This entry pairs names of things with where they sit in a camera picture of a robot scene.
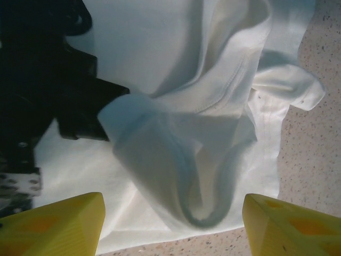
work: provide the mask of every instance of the white surface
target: white surface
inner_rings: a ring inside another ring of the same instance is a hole
[[[99,253],[241,227],[246,193],[278,194],[289,105],[309,110],[324,95],[296,65],[313,1],[86,4],[94,29],[72,44],[91,52],[82,41],[93,36],[100,77],[145,95],[99,115],[115,157],[105,142],[62,140],[50,128],[36,151],[36,205],[102,192]]]

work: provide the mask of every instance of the white cloth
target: white cloth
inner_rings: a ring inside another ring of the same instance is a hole
[[[35,206],[101,192],[106,253],[235,229],[246,193],[277,197],[289,105],[310,110],[324,95],[297,64],[314,1],[85,4],[94,28],[68,41],[132,94],[99,114],[111,144],[61,139],[52,124],[36,148]]]

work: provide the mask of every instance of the black mechanical part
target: black mechanical part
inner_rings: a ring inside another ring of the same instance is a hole
[[[97,115],[129,89],[66,42],[92,26],[82,0],[0,0],[0,22],[0,174],[39,173],[34,147],[55,118],[64,138],[108,140]]]

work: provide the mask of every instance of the yellow plastic block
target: yellow plastic block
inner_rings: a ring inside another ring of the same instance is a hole
[[[253,256],[341,256],[341,218],[256,194],[242,215]]]
[[[88,193],[0,219],[0,256],[94,256],[105,216]]]

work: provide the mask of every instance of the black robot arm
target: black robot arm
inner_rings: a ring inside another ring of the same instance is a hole
[[[0,0],[0,21],[0,196],[35,196],[34,147],[51,121],[64,138],[107,140],[97,114],[129,90],[98,79],[97,58],[66,42],[92,26],[82,0]]]

